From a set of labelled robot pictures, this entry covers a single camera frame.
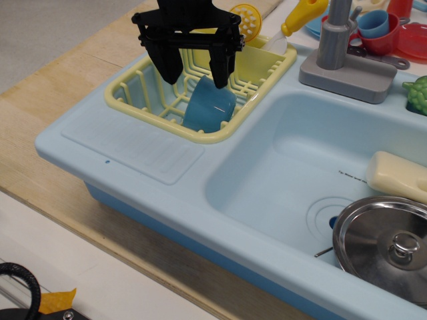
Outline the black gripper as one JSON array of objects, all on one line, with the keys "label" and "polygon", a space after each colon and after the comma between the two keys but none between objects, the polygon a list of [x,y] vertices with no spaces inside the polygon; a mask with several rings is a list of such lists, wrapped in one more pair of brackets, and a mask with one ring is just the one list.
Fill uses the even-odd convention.
[{"label": "black gripper", "polygon": [[136,13],[138,39],[159,74],[175,84],[183,71],[179,49],[209,50],[211,75],[218,89],[234,72],[236,51],[245,45],[241,17],[217,8],[212,1],[158,1],[159,8]]}]

